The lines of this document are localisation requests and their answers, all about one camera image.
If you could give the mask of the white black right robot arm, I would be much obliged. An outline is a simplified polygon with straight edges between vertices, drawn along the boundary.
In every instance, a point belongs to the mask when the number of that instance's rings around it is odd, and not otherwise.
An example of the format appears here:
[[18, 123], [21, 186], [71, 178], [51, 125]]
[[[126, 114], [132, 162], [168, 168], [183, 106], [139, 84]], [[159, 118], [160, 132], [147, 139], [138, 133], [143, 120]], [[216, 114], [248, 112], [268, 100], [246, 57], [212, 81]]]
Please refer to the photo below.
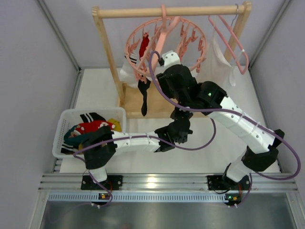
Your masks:
[[173, 118], [180, 115], [189, 120], [194, 110], [200, 110], [246, 143], [245, 152], [225, 169], [223, 182], [227, 187], [236, 185], [251, 172], [265, 171], [277, 160], [277, 148], [284, 132], [261, 127], [218, 84], [197, 82], [190, 70], [181, 64], [169, 67], [156, 78], [161, 94], [169, 101], [176, 99], [178, 102]]

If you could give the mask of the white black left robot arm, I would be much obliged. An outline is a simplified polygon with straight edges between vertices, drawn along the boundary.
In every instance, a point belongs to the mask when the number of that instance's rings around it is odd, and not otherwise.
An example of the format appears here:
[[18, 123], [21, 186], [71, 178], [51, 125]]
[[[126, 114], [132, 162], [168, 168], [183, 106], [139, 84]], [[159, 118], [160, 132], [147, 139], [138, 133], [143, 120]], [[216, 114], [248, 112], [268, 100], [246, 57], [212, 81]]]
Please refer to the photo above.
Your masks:
[[166, 152], [176, 144], [185, 143], [190, 130], [190, 118], [193, 113], [176, 108], [171, 114], [173, 122], [148, 133], [123, 133], [103, 126], [92, 132], [83, 141], [83, 155], [86, 169], [94, 183], [107, 180], [106, 164], [113, 156], [125, 152]]

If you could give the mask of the pink round clip hanger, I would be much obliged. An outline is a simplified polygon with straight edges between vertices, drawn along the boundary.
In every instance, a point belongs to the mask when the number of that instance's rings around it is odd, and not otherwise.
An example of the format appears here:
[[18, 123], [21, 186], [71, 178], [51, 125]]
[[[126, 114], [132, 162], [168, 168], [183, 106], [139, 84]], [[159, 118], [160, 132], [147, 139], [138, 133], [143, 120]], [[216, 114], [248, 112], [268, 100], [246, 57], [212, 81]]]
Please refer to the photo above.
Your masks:
[[[137, 81], [149, 78], [148, 60], [152, 51], [158, 51], [160, 55], [168, 51], [176, 52], [181, 63], [187, 65], [193, 74], [199, 73], [200, 65], [205, 60], [207, 40], [203, 30], [186, 18], [168, 16], [164, 5], [161, 10], [161, 17], [140, 25], [127, 39], [124, 55], [134, 53], [138, 56], [137, 64], [132, 66]], [[140, 59], [139, 48], [146, 32], [150, 42]]]

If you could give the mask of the red santa sock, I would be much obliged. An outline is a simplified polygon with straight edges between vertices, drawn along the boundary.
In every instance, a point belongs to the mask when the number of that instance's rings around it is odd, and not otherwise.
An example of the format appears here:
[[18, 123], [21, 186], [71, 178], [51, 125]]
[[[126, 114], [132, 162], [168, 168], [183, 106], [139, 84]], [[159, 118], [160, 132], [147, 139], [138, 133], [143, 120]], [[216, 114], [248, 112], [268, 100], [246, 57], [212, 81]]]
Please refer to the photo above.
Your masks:
[[142, 36], [142, 42], [139, 48], [139, 58], [141, 59], [146, 51], [146, 48], [150, 42], [149, 34], [146, 32]]
[[74, 129], [74, 132], [78, 135], [83, 135], [83, 134], [95, 132], [103, 126], [109, 126], [111, 130], [115, 128], [115, 124], [113, 123], [103, 120], [97, 120], [97, 121], [92, 121], [90, 123], [78, 124]]

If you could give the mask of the dark green christmas sock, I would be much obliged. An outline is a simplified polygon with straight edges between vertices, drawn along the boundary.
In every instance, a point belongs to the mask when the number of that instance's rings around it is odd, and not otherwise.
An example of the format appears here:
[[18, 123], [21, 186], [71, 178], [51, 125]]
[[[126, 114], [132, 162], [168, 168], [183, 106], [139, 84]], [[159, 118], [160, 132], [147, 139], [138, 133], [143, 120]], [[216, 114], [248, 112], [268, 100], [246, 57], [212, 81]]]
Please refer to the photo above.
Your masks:
[[79, 146], [83, 141], [85, 141], [91, 133], [81, 133], [78, 131], [76, 126], [71, 128], [65, 135], [63, 139], [63, 143], [70, 146]]

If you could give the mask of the white ankle sock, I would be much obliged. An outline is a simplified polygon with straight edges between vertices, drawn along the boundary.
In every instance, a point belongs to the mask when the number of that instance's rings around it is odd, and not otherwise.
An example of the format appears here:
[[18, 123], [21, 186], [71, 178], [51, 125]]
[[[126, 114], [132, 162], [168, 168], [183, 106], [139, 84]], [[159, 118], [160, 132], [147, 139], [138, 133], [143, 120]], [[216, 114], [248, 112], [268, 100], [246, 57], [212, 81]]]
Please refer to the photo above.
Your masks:
[[132, 88], [138, 87], [138, 81], [135, 78], [134, 70], [127, 60], [124, 60], [120, 70], [120, 81], [127, 83]]

